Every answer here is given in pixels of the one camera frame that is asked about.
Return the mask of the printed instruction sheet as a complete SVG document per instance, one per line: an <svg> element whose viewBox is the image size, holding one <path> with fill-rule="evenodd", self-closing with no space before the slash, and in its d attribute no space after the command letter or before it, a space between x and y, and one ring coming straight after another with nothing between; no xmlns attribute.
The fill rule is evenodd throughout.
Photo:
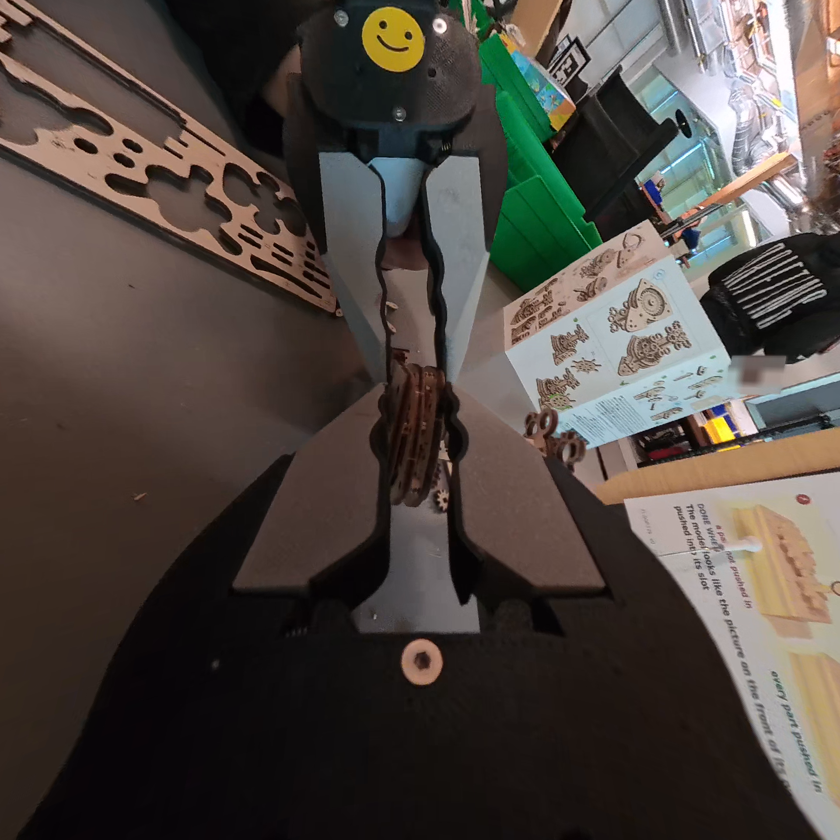
<svg viewBox="0 0 840 840"><path fill-rule="evenodd" d="M838 472L628 499L821 838L839 838Z"/></svg>

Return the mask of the large wooden part sheet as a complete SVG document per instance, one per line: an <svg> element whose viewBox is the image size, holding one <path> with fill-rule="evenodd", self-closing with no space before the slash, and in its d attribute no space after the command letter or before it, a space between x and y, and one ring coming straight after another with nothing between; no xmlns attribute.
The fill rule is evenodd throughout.
<svg viewBox="0 0 840 840"><path fill-rule="evenodd" d="M161 142L150 140L13 57L14 37L37 27L173 120L176 132ZM284 207L297 205L291 187L30 2L2 2L2 78L67 121L61 128L34 125L32 140L25 142L2 138L3 153L118 208L202 256L342 317L309 228L300 234L277 220L270 230L263 229L255 200L247 205L234 201L226 193L224 178L238 175L254 193L269 188L273 203ZM210 209L221 211L219 224L194 230L174 224L149 195L153 175L168 175L184 185L194 176L208 179L203 200Z"/></svg>

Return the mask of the black rod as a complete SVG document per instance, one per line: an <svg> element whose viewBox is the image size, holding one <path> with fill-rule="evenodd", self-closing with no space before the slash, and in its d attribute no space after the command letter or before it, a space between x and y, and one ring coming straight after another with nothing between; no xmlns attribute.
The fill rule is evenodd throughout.
<svg viewBox="0 0 840 840"><path fill-rule="evenodd" d="M641 463L666 462L692 456L708 455L740 448L756 443L770 443L775 440L792 438L804 434L825 431L838 427L839 412L822 412L813 416L794 419L781 424L756 427L750 434L724 444L710 444L699 423L694 418L667 423L631 437L636 454Z"/></svg>

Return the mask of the yellow storage bins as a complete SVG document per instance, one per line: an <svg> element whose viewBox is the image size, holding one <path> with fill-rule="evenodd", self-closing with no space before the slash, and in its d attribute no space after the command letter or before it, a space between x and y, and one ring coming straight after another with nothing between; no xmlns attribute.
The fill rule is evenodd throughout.
<svg viewBox="0 0 840 840"><path fill-rule="evenodd" d="M700 427L711 445L729 443L750 433L744 433L729 413L726 403L703 410Z"/></svg>

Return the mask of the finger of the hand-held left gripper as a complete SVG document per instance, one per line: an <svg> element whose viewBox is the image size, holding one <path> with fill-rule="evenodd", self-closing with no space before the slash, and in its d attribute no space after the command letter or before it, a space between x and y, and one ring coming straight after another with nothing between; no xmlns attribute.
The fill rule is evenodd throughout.
<svg viewBox="0 0 840 840"><path fill-rule="evenodd" d="M350 152L318 156L329 270L343 318L375 383L388 379L380 262L385 243L381 177Z"/></svg>
<svg viewBox="0 0 840 840"><path fill-rule="evenodd" d="M432 269L435 352L447 382L465 361L489 251L485 237L480 164L449 156L425 181L427 244Z"/></svg>

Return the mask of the colourful picture box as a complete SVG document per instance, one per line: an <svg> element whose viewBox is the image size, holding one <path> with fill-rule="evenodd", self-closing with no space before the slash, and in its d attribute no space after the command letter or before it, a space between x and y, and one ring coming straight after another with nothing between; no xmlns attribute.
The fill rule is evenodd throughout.
<svg viewBox="0 0 840 840"><path fill-rule="evenodd" d="M541 142L566 128L576 114L573 99L559 82L522 52L507 34L499 34L508 58L500 60L498 87L506 92Z"/></svg>

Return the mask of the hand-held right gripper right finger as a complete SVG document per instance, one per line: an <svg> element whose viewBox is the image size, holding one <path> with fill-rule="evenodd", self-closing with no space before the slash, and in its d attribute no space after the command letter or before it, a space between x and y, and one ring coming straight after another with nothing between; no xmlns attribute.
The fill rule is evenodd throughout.
<svg viewBox="0 0 840 840"><path fill-rule="evenodd" d="M448 388L449 568L462 603L589 596L606 583L540 452Z"/></svg>

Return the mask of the person's left hand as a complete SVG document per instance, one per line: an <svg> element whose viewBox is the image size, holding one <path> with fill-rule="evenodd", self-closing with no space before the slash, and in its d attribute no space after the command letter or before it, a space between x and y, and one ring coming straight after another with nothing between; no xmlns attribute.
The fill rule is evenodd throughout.
<svg viewBox="0 0 840 840"><path fill-rule="evenodd" d="M381 269L383 271L427 270L428 262L422 240L409 236L387 238L385 240L385 251L381 258Z"/></svg>

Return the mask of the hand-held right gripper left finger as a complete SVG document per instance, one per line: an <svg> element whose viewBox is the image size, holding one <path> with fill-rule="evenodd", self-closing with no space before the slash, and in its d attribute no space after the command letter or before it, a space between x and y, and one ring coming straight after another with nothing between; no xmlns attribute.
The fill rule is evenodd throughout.
<svg viewBox="0 0 840 840"><path fill-rule="evenodd" d="M389 567L384 392L375 385L292 456L234 578L237 593L353 609L379 588Z"/></svg>

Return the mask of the green plastic bin stack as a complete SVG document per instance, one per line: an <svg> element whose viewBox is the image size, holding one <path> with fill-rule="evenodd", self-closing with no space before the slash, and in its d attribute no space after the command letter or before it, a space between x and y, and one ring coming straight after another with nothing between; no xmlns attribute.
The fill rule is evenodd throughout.
<svg viewBox="0 0 840 840"><path fill-rule="evenodd" d="M507 187L490 261L521 291L530 291L602 244L593 223L548 149L498 87L501 60L508 58L499 34L479 47L482 80L496 89L496 103L507 142Z"/></svg>

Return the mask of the black chair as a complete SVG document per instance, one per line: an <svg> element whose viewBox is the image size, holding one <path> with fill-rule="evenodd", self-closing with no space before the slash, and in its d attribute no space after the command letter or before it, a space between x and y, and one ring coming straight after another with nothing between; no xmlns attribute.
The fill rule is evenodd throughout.
<svg viewBox="0 0 840 840"><path fill-rule="evenodd" d="M658 122L617 66L578 104L551 159L593 223L677 137L675 118Z"/></svg>

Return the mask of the pale blue model kit box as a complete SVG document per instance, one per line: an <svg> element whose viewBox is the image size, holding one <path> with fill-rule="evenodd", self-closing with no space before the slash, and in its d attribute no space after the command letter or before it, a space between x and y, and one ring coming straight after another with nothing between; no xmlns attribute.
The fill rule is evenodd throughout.
<svg viewBox="0 0 840 840"><path fill-rule="evenodd" d="M730 356L648 220L502 313L505 353L528 399L589 447L727 399Z"/></svg>

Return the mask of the wooden mechanical model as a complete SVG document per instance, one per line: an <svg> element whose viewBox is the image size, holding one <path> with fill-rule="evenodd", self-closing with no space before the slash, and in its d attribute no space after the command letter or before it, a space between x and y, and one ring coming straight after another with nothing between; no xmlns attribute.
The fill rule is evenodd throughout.
<svg viewBox="0 0 840 840"><path fill-rule="evenodd" d="M398 354L390 375L384 392L390 502L411 508L427 499L434 504L434 492L450 490L453 474L444 420L445 374L433 366L409 363ZM587 449L576 432L559 430L554 408L526 415L523 437L542 457L559 460L569 471Z"/></svg>

